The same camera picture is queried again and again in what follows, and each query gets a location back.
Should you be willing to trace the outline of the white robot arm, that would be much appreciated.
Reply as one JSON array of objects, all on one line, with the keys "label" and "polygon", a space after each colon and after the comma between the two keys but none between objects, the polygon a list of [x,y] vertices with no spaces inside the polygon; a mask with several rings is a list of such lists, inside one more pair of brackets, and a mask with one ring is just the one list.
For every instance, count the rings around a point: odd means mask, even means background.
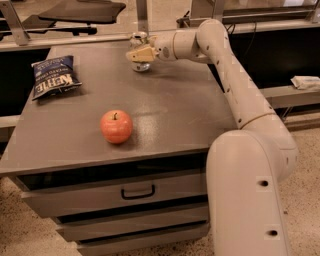
[{"label": "white robot arm", "polygon": [[130,38],[126,57],[140,70],[160,59],[212,64],[235,129],[217,137],[207,156],[206,183],[215,256],[291,256],[278,184],[295,169],[298,147],[230,46],[224,25]]}]

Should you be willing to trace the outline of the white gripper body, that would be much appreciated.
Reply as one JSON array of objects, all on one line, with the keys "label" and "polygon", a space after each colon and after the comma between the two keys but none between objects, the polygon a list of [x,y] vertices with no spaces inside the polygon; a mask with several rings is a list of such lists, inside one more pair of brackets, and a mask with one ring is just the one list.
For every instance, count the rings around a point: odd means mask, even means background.
[{"label": "white gripper body", "polygon": [[154,48],[157,52],[157,57],[163,61],[174,61],[175,54],[174,46],[174,32],[165,32],[155,36]]}]

